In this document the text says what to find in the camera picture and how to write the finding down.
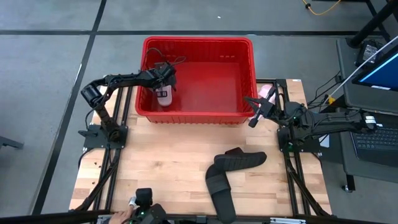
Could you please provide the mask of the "computer monitor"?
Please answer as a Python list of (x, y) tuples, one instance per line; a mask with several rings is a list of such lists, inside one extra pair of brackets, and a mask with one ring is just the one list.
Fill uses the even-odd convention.
[(377, 64), (357, 75), (353, 84), (398, 91), (398, 50), (391, 50)]

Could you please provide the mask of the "black stand leg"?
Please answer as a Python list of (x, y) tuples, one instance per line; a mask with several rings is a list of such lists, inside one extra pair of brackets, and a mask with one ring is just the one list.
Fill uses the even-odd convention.
[(389, 42), (391, 40), (390, 35), (385, 30), (382, 23), (391, 15), (394, 15), (398, 22), (398, 0), (386, 1), (387, 3), (383, 6), (383, 8), (379, 12), (376, 12), (371, 0), (364, 0), (371, 11), (373, 18), (352, 38), (346, 40), (346, 43), (351, 48), (358, 48), (362, 42), (375, 31), (376, 28), (380, 30), (380, 35), (385, 41)]

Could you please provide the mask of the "pink slide sandal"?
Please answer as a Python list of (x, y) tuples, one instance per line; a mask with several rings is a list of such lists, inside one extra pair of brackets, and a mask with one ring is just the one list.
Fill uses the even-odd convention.
[(265, 84), (261, 87), (258, 97), (263, 98), (262, 107), (264, 109), (264, 114), (254, 114), (252, 119), (255, 121), (258, 121), (262, 118), (270, 118), (274, 114), (276, 104), (276, 89), (271, 84)]
[[(157, 92), (162, 91), (162, 97), (157, 96)], [(164, 97), (164, 91), (167, 91), (168, 96)], [(172, 104), (172, 87), (170, 85), (162, 86), (155, 90), (158, 104), (163, 107), (170, 106)]]

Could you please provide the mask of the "grey desk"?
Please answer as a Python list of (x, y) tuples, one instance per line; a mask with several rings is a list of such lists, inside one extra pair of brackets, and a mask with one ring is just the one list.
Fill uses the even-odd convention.
[[(351, 48), (346, 40), (336, 42), (340, 72), (343, 78), (340, 88), (344, 93), (329, 108), (337, 112), (361, 109), (376, 119), (381, 126), (398, 126), (398, 91), (382, 90), (369, 86), (353, 84), (353, 79), (365, 69), (364, 64), (356, 66), (356, 59), (360, 49)], [(373, 56), (378, 55), (375, 64), (381, 57), (391, 50), (398, 50), (394, 46), (386, 53), (379, 49)], [(361, 161), (356, 157), (351, 132), (339, 133), (342, 165), (346, 174), (346, 185), (342, 188), (346, 192), (355, 190), (354, 177), (361, 176), (370, 179), (398, 183), (398, 167), (388, 167), (371, 162)]]

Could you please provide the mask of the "grey metal foot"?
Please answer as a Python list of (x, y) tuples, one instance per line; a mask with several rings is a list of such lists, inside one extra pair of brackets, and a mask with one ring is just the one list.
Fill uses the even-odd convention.
[(5, 137), (0, 136), (0, 149), (1, 149), (3, 146), (4, 146), (4, 147), (9, 146), (9, 147), (13, 147), (13, 148), (15, 148), (15, 149), (22, 149), (23, 146), (24, 146), (24, 144), (23, 144), (22, 142), (14, 141), (14, 140), (12, 140), (12, 139), (5, 138)]

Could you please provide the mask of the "black aluminium rig frame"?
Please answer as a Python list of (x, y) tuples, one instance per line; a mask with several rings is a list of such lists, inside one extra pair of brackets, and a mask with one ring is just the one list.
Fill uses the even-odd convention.
[(312, 155), (302, 157), (307, 180), (305, 194), (291, 166), (290, 157), (277, 147), (277, 126), (260, 121), (248, 126), (246, 113), (171, 111), (164, 122), (151, 122), (139, 109), (140, 88), (132, 94), (127, 144), (114, 158), (103, 194), (104, 209), (80, 209), (83, 197), (99, 191), (104, 152), (91, 151), (81, 163), (65, 213), (0, 218), (0, 224), (82, 224), (97, 222), (122, 209), (139, 188), (152, 189), (153, 206), (137, 211), (126, 224), (163, 224), (166, 221), (205, 223), (217, 220), (205, 184), (205, 173), (216, 155), (241, 147), (267, 154), (265, 163), (228, 174), (239, 222), (300, 224), (385, 224), (330, 215), (321, 166)]

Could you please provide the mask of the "person's hand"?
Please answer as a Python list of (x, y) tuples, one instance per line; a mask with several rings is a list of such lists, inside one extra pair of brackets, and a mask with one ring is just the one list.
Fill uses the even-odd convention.
[(130, 219), (132, 213), (134, 211), (133, 207), (129, 207), (127, 210), (122, 212), (116, 212), (113, 216), (109, 219), (108, 224), (123, 224), (125, 220)]

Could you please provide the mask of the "black laptop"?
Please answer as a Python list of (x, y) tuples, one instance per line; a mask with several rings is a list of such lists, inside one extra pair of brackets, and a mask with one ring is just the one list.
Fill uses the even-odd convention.
[(398, 167), (398, 126), (378, 124), (374, 133), (351, 133), (351, 138), (359, 160)]

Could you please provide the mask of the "red plastic bin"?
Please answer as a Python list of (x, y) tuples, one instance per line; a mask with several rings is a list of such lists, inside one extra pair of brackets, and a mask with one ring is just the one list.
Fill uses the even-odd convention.
[(244, 97), (257, 97), (252, 42), (245, 37), (152, 36), (142, 48), (144, 69), (170, 61), (176, 69), (172, 103), (137, 87), (135, 110), (152, 123), (241, 124), (254, 112)]

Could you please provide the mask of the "black power adapter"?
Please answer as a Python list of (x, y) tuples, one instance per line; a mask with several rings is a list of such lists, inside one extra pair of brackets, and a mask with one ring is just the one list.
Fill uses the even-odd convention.
[(376, 53), (380, 47), (381, 44), (376, 40), (365, 40), (361, 44), (360, 51), (356, 59), (356, 66), (357, 67), (360, 66), (369, 58), (370, 60), (368, 60), (364, 64), (364, 67), (374, 65), (379, 56), (378, 55), (373, 56), (373, 54)]

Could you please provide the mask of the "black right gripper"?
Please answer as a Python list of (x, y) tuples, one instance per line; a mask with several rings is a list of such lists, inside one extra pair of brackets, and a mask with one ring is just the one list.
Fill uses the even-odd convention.
[[(262, 102), (263, 98), (251, 98), (251, 97), (245, 96), (244, 100), (252, 107), (255, 114), (264, 114), (264, 109), (262, 107), (263, 106), (263, 102)], [(289, 122), (292, 118), (287, 118), (284, 115), (284, 112), (282, 110), (280, 110), (277, 107), (277, 105), (275, 105), (274, 114), (270, 118), (265, 118), (265, 119), (269, 119), (279, 125), (286, 126), (289, 124)], [(255, 128), (258, 121), (255, 121), (251, 118), (249, 121), (249, 127)]]

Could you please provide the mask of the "black slide sandal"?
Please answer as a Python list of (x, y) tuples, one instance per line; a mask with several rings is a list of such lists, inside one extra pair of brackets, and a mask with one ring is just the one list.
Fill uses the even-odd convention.
[(205, 182), (218, 220), (223, 224), (232, 224), (236, 220), (236, 211), (226, 172), (212, 164), (206, 171)]
[(265, 152), (244, 152), (240, 147), (230, 149), (214, 158), (214, 165), (223, 171), (236, 171), (257, 167), (265, 163)]

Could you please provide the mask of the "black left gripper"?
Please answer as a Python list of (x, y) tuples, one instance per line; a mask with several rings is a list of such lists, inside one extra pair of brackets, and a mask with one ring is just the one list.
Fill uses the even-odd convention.
[[(175, 77), (175, 72), (169, 73), (159, 73), (159, 72), (149, 72), (151, 76), (150, 88), (155, 90), (164, 86), (170, 85), (172, 89), (175, 90), (175, 84), (177, 82)], [(162, 91), (157, 92), (158, 97), (162, 97)], [(167, 97), (167, 91), (164, 91), (164, 97)]]

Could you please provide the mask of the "black leader arm gripper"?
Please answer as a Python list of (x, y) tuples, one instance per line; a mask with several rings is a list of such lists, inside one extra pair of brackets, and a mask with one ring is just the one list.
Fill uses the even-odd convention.
[(158, 203), (153, 204), (152, 189), (141, 188), (131, 200), (131, 205), (137, 206), (127, 224), (165, 224), (166, 212)]

